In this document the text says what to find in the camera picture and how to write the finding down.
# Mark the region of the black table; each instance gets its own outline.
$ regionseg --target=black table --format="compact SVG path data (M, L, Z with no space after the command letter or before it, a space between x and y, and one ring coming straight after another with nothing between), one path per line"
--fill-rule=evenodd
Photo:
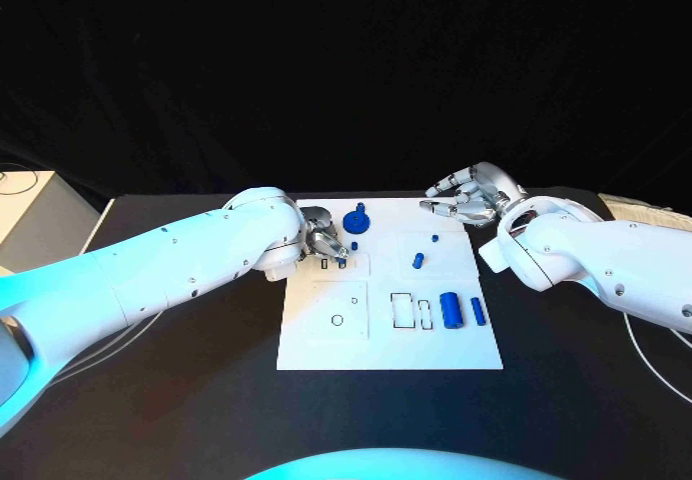
M589 192L532 193L609 218ZM90 248L226 200L118 198ZM493 228L470 235L478 247ZM581 286L537 293L477 263L504 370L276 371L284 282L252 272L47 390L0 439L0 477L229 479L364 447L462 452L568 478L692 477L692 405L646 369L620 313ZM692 392L692 352L666 329L637 319L633 327L656 367Z

